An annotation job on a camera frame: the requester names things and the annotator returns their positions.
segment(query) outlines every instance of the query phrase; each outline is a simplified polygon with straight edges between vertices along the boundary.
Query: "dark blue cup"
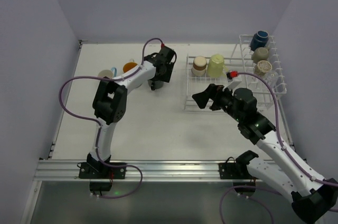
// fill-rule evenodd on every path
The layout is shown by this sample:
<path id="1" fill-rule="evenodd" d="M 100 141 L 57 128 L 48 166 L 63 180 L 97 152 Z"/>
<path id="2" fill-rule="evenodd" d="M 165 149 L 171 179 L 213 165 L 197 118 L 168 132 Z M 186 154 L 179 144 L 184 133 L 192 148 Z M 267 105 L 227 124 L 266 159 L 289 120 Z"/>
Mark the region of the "dark blue cup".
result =
<path id="1" fill-rule="evenodd" d="M 253 35 L 253 38 L 250 43 L 250 48 L 252 51 L 255 51 L 259 47 L 265 47 L 268 41 L 269 41 L 268 32 L 264 30 L 257 31 L 257 33 Z"/>

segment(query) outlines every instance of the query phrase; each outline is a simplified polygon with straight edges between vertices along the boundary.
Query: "orange cup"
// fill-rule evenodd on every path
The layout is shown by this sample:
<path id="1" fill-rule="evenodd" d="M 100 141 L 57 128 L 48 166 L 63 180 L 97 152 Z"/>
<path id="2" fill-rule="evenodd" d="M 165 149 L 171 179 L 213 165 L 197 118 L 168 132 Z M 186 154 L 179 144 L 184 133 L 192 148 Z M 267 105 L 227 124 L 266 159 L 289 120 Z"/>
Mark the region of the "orange cup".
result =
<path id="1" fill-rule="evenodd" d="M 137 66 L 137 63 L 135 62 L 129 62 L 129 63 L 126 63 L 124 66 L 123 66 L 123 72 L 127 72 L 129 70 L 131 70 L 132 68 L 136 67 Z"/>

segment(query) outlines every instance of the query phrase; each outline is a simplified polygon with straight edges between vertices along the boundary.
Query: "gray floor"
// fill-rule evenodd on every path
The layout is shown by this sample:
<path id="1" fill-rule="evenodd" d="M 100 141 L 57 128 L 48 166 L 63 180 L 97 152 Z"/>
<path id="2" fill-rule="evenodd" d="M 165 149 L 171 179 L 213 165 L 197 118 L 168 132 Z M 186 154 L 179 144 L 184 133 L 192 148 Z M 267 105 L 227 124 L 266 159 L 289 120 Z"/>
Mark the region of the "gray floor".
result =
<path id="1" fill-rule="evenodd" d="M 110 192 L 125 193 L 135 183 L 116 183 Z M 90 197 L 87 182 L 44 182 L 32 224 L 62 223 L 221 223 L 218 206 L 222 183 L 144 183 L 132 196 L 117 200 Z M 272 211 L 275 223 L 303 223 L 281 196 L 255 192 Z M 223 203 L 227 224 L 270 224 L 266 210 L 230 193 Z"/>

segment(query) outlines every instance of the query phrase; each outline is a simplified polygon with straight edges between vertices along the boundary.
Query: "white table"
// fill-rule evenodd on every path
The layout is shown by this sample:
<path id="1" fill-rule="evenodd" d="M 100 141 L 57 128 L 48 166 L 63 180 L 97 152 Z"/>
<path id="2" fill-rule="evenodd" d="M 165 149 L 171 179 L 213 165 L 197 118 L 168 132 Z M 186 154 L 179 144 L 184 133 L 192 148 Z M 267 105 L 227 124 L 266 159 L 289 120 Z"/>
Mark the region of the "white table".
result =
<path id="1" fill-rule="evenodd" d="M 118 123 L 111 145 L 112 160 L 225 160 L 252 150 L 265 159 L 268 155 L 252 145 L 225 113 L 187 112 L 186 55 L 229 57 L 234 44 L 166 44 L 178 55 L 171 82 L 151 91 L 145 82 L 127 100 L 127 110 Z M 117 75 L 130 59 L 141 59 L 143 44 L 84 44 L 75 76 L 97 76 L 103 69 L 116 67 Z M 146 55 L 159 51 L 152 43 Z M 72 83 L 67 108 L 82 116 L 94 117 L 92 101 L 98 81 Z M 273 107 L 263 112 L 275 123 Z M 286 138 L 283 123 L 281 133 Z M 64 113 L 52 158 L 84 160 L 95 139 L 96 124 Z"/>

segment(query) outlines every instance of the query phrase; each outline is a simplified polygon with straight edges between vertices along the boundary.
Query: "dish rack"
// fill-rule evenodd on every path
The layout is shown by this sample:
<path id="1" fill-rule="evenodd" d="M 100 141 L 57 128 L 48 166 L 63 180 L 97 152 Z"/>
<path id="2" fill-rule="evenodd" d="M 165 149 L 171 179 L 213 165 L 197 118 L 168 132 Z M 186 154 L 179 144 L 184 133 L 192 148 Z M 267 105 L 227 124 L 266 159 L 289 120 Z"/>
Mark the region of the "dish rack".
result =
<path id="1" fill-rule="evenodd" d="M 239 42 L 234 45 L 232 52 L 220 51 L 225 54 L 224 64 L 230 71 L 251 73 L 254 72 L 255 64 L 251 60 L 252 51 L 249 47 L 252 37 L 253 35 L 240 35 Z M 273 87 L 274 94 L 276 96 L 276 99 L 278 100 L 279 98 L 281 98 L 281 96 L 286 94 L 286 84 L 284 81 L 283 70 L 281 68 L 279 55 L 277 53 L 276 43 L 273 36 L 269 37 L 266 48 L 269 49 L 268 61 L 271 63 L 273 70 L 278 73 L 277 83 Z M 209 62 L 210 56 L 205 56 L 207 62 Z M 224 85 L 231 89 L 236 89 L 240 87 L 250 89 L 257 99 L 257 108 L 259 111 L 264 111 L 274 104 L 273 98 L 267 87 L 255 77 L 245 75 L 228 81 L 226 76 L 222 76 L 220 78 L 209 78 L 206 74 L 201 77 L 195 76 L 191 72 L 193 60 L 195 57 L 197 56 L 191 56 L 189 54 L 186 57 L 187 83 L 184 110 L 203 112 L 210 111 L 209 107 L 212 105 L 212 100 L 209 100 L 206 109 L 199 109 L 195 101 L 192 99 L 192 95 L 204 91 L 211 83 L 216 85 Z"/>

